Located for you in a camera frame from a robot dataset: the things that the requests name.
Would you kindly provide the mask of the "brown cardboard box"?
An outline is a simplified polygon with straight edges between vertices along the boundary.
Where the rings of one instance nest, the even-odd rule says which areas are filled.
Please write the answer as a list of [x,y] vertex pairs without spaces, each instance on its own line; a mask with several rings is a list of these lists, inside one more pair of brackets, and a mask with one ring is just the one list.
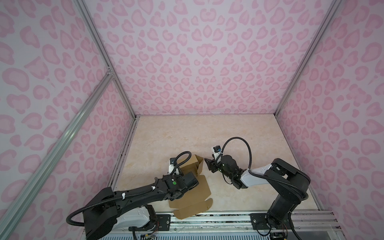
[[206,176],[202,174],[204,159],[197,155],[192,155],[190,160],[181,166],[181,172],[193,174],[199,182],[193,189],[188,190],[180,199],[169,201],[170,208],[177,219],[183,220],[188,217],[208,211],[213,205],[210,198],[211,190]]

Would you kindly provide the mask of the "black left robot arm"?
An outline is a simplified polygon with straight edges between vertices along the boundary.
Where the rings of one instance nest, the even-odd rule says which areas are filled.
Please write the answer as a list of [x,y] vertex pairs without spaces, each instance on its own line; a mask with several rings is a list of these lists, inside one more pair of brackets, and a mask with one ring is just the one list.
[[106,236],[117,223],[117,218],[135,208],[152,202],[174,201],[199,184],[193,173],[184,176],[164,175],[161,179],[140,188],[116,191],[111,187],[102,189],[87,204],[83,212],[86,239],[99,240]]

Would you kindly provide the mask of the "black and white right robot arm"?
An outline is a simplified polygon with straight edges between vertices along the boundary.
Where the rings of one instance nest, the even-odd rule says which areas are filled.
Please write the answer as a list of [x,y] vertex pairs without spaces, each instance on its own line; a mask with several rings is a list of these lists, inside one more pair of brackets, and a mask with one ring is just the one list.
[[304,200],[308,199],[307,190],[311,179],[304,172],[282,159],[274,159],[267,166],[258,169],[241,169],[230,155],[219,155],[218,160],[205,159],[208,169],[220,172],[225,180],[236,189],[247,189],[256,185],[270,184],[278,196],[264,217],[263,223],[278,229],[288,215]]

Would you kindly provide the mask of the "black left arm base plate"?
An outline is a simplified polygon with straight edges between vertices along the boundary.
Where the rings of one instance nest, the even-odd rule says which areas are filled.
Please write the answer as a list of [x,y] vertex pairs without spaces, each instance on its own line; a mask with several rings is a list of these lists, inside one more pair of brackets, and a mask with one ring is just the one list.
[[143,227],[129,227],[129,231],[168,231],[171,224],[171,215],[156,214],[155,217],[150,217],[149,222]]

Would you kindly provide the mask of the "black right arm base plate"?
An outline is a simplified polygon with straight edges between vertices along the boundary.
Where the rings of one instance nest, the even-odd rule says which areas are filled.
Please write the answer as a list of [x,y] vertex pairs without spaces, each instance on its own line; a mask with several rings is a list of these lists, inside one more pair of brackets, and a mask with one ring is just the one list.
[[266,213],[252,213],[250,214],[251,224],[253,230],[258,229],[261,231],[271,230],[291,230],[288,221],[288,215],[285,215],[281,220],[276,220],[274,218],[267,218]]

